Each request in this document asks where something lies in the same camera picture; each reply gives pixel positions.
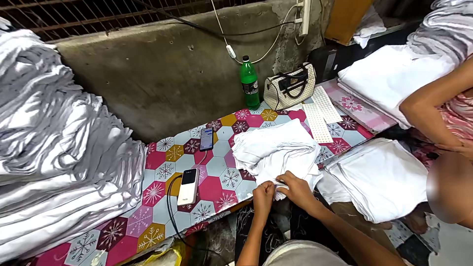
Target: white t-shirt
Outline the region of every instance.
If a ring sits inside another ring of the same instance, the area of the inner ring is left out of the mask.
[[[263,266],[348,266],[329,248],[307,240],[293,240],[274,250]]]

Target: metal grille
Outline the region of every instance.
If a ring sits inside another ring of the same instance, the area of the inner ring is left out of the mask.
[[[212,11],[210,0],[142,0],[174,16]],[[216,8],[261,0],[214,0]],[[132,0],[2,0],[0,17],[18,28],[28,28],[44,41],[74,35],[119,30],[168,17]]]

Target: checkered bag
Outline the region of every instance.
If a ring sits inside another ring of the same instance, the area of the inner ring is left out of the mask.
[[[296,105],[314,93],[315,71],[310,63],[303,63],[288,73],[278,73],[264,82],[264,101],[275,111]]]

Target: smartphone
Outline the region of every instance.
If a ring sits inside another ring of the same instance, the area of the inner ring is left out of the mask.
[[[177,196],[177,206],[194,204],[197,198],[197,185],[199,183],[199,170],[192,168],[182,173],[181,187]]]
[[[209,151],[213,149],[213,128],[204,128],[201,130],[200,151]]]

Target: bottle label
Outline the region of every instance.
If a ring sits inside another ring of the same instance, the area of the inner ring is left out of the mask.
[[[254,82],[251,83],[242,83],[243,85],[243,91],[246,94],[254,94],[258,93],[258,81],[255,80]]]

